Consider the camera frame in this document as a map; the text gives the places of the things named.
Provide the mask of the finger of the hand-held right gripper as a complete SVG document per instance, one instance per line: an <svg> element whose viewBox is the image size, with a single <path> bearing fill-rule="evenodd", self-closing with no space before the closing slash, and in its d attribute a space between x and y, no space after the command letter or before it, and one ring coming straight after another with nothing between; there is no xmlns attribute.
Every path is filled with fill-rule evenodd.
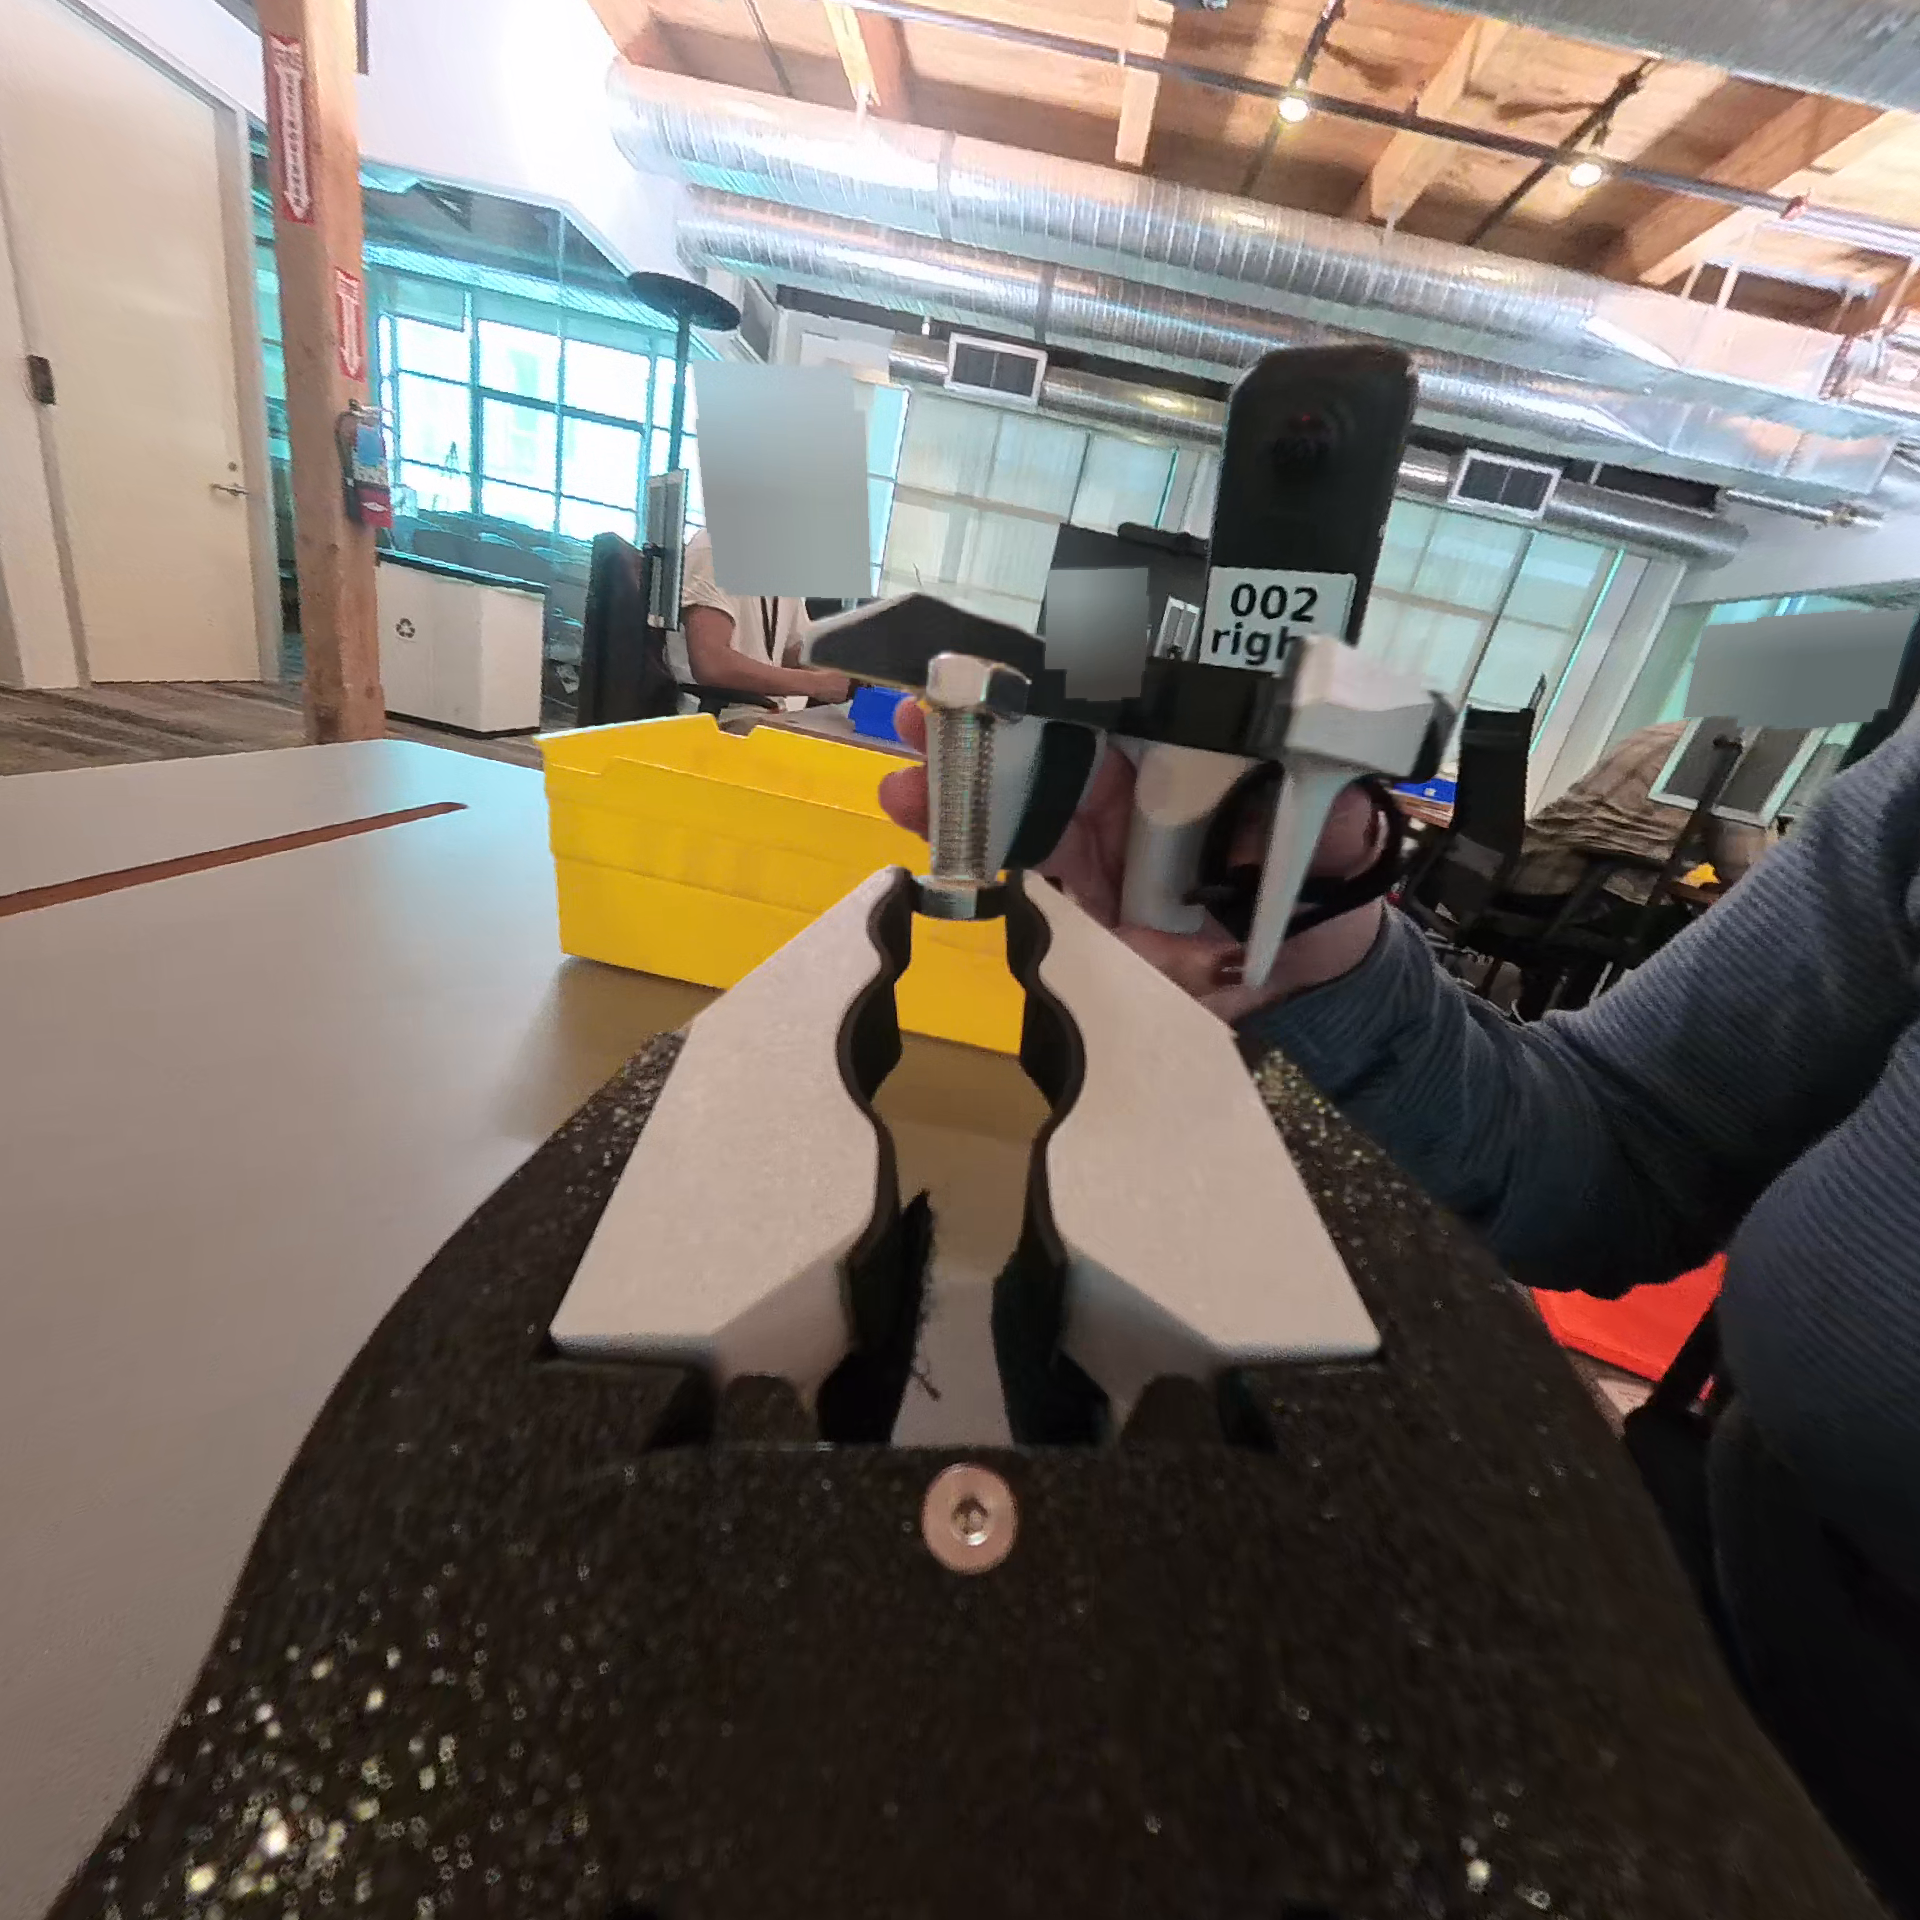
<svg viewBox="0 0 1920 1920"><path fill-rule="evenodd" d="M1245 745L1254 758L1280 769L1255 915L1242 945L1246 988L1262 988L1278 964L1341 795L1366 778L1430 778L1453 729L1453 703L1421 677L1337 638L1299 642L1280 691L1259 698Z"/></svg>
<svg viewBox="0 0 1920 1920"><path fill-rule="evenodd" d="M1024 721L999 732L992 780L992 857L999 874L1037 874L1063 841L1098 770L1098 709L1074 698L1046 639L929 591L866 603L821 623L814 666L871 686L925 695L929 661L967 653L1026 674Z"/></svg>

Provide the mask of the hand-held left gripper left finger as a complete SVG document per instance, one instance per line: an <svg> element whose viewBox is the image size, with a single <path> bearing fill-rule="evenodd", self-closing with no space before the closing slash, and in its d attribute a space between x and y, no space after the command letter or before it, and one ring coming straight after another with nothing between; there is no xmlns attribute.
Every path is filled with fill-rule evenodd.
<svg viewBox="0 0 1920 1920"><path fill-rule="evenodd" d="M567 1359L747 1377L821 1427L894 1427L921 1332L929 1202L877 1093L920 889L882 869L687 1026L552 1324Z"/></svg>

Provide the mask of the steel hex bolt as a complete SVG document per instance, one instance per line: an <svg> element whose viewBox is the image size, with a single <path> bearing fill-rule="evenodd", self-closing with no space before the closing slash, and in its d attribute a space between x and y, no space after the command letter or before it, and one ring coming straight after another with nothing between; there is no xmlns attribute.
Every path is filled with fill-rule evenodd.
<svg viewBox="0 0 1920 1920"><path fill-rule="evenodd" d="M929 874L961 884L1002 883L992 857L992 780L999 732L1024 721L1030 681L967 653L929 661L921 706L929 770Z"/></svg>

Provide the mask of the yellow plastic bin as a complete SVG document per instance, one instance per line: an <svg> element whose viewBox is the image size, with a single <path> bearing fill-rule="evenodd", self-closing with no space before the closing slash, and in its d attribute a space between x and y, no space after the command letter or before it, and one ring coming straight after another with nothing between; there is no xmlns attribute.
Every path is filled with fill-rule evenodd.
<svg viewBox="0 0 1920 1920"><path fill-rule="evenodd" d="M907 766L861 735L761 725L725 732L711 716L591 727L539 739L553 809L704 811L710 803L799 803L878 819L878 783Z"/></svg>
<svg viewBox="0 0 1920 1920"><path fill-rule="evenodd" d="M825 910L901 862L873 850L789 849L704 823L567 803L549 809L549 843L559 859L795 910Z"/></svg>
<svg viewBox="0 0 1920 1920"><path fill-rule="evenodd" d="M866 877L861 870L830 875L818 903L789 905L573 855L559 855L557 874L566 954L719 993L734 988ZM998 922L920 919L896 996L901 1028L913 1035L1018 1051L1024 993L1008 970Z"/></svg>

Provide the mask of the person's right forearm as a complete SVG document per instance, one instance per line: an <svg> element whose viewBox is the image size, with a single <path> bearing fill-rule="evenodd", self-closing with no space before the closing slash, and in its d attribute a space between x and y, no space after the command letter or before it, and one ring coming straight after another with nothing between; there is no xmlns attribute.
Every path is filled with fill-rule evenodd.
<svg viewBox="0 0 1920 1920"><path fill-rule="evenodd" d="M1917 1313L1917 723L1586 1011L1513 1023L1399 919L1246 1014L1522 1283L1723 1251L1747 1289Z"/></svg>

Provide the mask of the person's right hand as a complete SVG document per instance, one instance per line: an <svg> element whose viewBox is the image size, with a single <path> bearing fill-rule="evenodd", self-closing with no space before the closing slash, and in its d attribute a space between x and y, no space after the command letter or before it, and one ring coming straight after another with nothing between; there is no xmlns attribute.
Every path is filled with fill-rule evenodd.
<svg viewBox="0 0 1920 1920"><path fill-rule="evenodd" d="M907 748L927 748L927 721L929 711L921 703L896 709L896 729ZM1225 932L1179 935L1121 923L1121 883L1134 815L1134 786L1134 764L1123 754L1107 753L1063 841L1041 867L1041 874L1057 879L1094 919L1114 929L1153 970L1200 999L1214 1017L1238 1023L1262 1012L1262 1009L1328 986L1357 972L1375 949L1385 923L1384 899L1359 905L1354 913L1317 929L1295 932L1259 988L1242 982L1245 955ZM881 782L878 793L882 811L899 828L907 833L929 829L929 772L925 764L894 770ZM1312 875L1321 879L1361 875L1375 863L1384 846L1385 823L1368 791L1351 783L1328 814L1328 825L1312 859Z"/></svg>

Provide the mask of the black office chair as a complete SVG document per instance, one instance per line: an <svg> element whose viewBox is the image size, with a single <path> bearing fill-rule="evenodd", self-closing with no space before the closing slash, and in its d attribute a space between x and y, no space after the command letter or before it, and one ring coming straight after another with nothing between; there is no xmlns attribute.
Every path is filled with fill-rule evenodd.
<svg viewBox="0 0 1920 1920"><path fill-rule="evenodd" d="M679 610L679 562L657 543L593 540L583 603L577 725L583 729L681 716L685 674L669 661Z"/></svg>
<svg viewBox="0 0 1920 1920"><path fill-rule="evenodd" d="M1518 863L1538 703L1472 706L1463 714L1456 803L1431 884L1433 910L1454 945L1475 947Z"/></svg>

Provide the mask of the brown fabric heap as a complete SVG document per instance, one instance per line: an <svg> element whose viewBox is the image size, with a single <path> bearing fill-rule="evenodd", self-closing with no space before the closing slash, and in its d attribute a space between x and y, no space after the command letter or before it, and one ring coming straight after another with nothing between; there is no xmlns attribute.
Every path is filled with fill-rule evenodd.
<svg viewBox="0 0 1920 1920"><path fill-rule="evenodd" d="M1543 805L1527 821L1522 837L1515 869L1520 892L1574 892L1586 857L1665 862L1682 829L1682 814L1656 803L1651 788L1688 732L1685 723L1666 723L1631 733L1557 801Z"/></svg>

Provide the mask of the black floor lamp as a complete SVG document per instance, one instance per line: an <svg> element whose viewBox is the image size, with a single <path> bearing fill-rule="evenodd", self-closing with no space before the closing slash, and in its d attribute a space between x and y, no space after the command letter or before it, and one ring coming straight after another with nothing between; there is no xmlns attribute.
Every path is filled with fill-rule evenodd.
<svg viewBox="0 0 1920 1920"><path fill-rule="evenodd" d="M672 273L631 273L626 285L642 307L675 327L675 382L669 409L669 469L675 470L681 461L691 394L691 338L695 332L721 338L734 335L742 325L742 309L713 287Z"/></svg>

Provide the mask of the white recycling cabinet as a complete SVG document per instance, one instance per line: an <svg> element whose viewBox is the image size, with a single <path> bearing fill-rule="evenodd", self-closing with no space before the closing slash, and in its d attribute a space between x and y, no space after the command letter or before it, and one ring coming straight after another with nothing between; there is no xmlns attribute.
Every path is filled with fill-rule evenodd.
<svg viewBox="0 0 1920 1920"><path fill-rule="evenodd" d="M466 735L543 729L544 590L382 551L376 610L390 716Z"/></svg>

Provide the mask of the orange plastic object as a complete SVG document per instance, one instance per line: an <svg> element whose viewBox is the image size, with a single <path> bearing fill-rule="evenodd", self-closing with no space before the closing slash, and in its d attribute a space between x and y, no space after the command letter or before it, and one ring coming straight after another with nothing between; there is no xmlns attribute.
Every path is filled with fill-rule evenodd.
<svg viewBox="0 0 1920 1920"><path fill-rule="evenodd" d="M1663 1284L1633 1287L1618 1299L1534 1289L1552 1338L1570 1353L1621 1374L1661 1382L1674 1358L1721 1294L1723 1255Z"/></svg>

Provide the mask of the long red sign strip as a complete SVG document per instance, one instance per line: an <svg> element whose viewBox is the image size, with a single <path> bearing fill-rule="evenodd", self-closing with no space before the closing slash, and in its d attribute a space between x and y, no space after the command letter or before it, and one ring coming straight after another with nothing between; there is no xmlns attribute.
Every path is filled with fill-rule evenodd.
<svg viewBox="0 0 1920 1920"><path fill-rule="evenodd" d="M301 37L264 31L261 46L279 218L312 227L319 215L319 187L306 115L305 44Z"/></svg>

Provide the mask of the white door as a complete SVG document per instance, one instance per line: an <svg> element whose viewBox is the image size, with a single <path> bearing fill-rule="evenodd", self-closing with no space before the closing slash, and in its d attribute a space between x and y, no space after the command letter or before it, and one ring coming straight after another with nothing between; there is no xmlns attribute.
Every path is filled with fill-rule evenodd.
<svg viewBox="0 0 1920 1920"><path fill-rule="evenodd" d="M67 603L46 407L35 395L30 342L10 237L2 237L2 681L77 687L80 647Z"/></svg>
<svg viewBox="0 0 1920 1920"><path fill-rule="evenodd" d="M278 681L249 117L79 5L6 5L2 195L80 684Z"/></svg>

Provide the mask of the silver air duct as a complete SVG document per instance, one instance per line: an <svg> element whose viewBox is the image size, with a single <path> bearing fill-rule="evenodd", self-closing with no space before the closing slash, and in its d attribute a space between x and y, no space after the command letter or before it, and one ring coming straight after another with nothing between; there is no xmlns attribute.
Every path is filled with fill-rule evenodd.
<svg viewBox="0 0 1920 1920"><path fill-rule="evenodd" d="M691 187L685 199L679 253L695 268L1081 353L1130 367L1136 379L1183 374L1231 387L1269 353L1401 353L1421 385L1418 425L1499 445L1527 444L1557 461L1649 466L1649 450L1621 436L1625 398L1590 382L1502 367L1461 353L1405 347L1347 327L1278 317L1107 273L927 241L710 187Z"/></svg>
<svg viewBox="0 0 1920 1920"><path fill-rule="evenodd" d="M630 165L889 233L1590 382L1649 463L1890 500L1917 470L1917 345L615 61Z"/></svg>

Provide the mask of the wooden post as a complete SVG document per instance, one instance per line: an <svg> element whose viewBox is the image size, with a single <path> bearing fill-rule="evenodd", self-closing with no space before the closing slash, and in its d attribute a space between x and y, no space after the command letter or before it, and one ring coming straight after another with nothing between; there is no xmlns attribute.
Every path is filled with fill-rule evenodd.
<svg viewBox="0 0 1920 1920"><path fill-rule="evenodd" d="M369 379L353 385L339 367L331 311L331 270L351 270L367 282L358 5L258 3L256 20L261 35L301 37L306 60L306 115L319 187L319 215L312 227L279 218L270 127L269 150L305 645L305 721L312 740L337 745L386 733L378 671L378 542L371 529L345 514L337 444L337 421L349 404L371 404Z"/></svg>

